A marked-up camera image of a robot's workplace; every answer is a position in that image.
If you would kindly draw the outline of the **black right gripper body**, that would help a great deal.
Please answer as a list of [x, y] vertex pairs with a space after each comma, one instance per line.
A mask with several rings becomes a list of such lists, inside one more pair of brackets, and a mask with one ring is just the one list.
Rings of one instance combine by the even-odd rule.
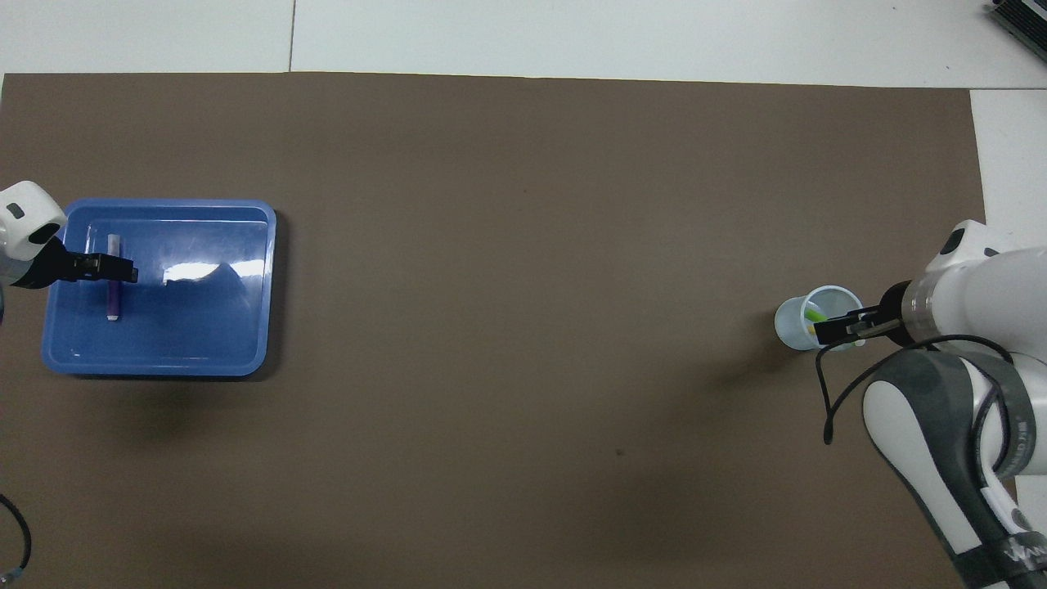
[[910, 285], [911, 281], [892, 285], [887, 288], [878, 303], [878, 327], [883, 329], [881, 336], [900, 347], [915, 343], [904, 320], [904, 311], [908, 305], [905, 293]]

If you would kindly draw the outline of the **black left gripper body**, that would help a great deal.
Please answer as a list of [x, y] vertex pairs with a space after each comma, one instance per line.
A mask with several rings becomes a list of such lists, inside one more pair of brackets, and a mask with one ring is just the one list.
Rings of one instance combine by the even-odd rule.
[[45, 290], [59, 281], [77, 282], [81, 279], [79, 254], [70, 253], [59, 239], [51, 237], [31, 260], [24, 275], [15, 280], [15, 287], [23, 290]]

